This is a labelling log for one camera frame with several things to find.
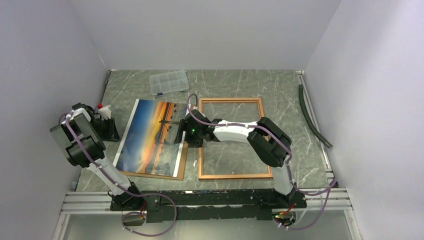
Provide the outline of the wooden picture frame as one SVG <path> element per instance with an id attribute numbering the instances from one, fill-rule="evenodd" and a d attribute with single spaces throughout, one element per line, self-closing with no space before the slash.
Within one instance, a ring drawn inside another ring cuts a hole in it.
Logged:
<path id="1" fill-rule="evenodd" d="M 226 98 L 200 98 L 198 100 L 198 110 L 203 111 L 203 104 L 256 104 L 258 116 L 264 117 L 262 99 L 260 97 L 226 97 Z M 269 179 L 272 178 L 271 168 L 267 167 L 267 173 L 250 174 L 204 174 L 204 149 L 198 149 L 198 179 L 199 180 L 220 180 L 220 179 Z"/>

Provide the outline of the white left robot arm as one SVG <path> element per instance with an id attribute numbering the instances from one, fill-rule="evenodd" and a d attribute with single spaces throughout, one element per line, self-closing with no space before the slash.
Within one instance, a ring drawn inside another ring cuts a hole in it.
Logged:
<path id="1" fill-rule="evenodd" d="M 77 103 L 50 133 L 71 165 L 93 172 L 109 187 L 113 203 L 137 210 L 144 197 L 134 182 L 108 159 L 106 146 L 92 125 L 94 120 L 94 109 Z"/>

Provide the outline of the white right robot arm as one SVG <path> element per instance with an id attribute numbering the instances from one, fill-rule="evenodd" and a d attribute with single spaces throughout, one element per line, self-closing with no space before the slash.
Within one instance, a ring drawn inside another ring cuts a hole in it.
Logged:
<path id="1" fill-rule="evenodd" d="M 296 184 L 287 163 L 292 155 L 292 140 L 272 120 L 267 117 L 254 122 L 209 120 L 195 109 L 179 121 L 174 144 L 186 142 L 189 147 L 200 148 L 204 141 L 249 144 L 271 169 L 277 205 L 286 208 L 293 203 Z"/>

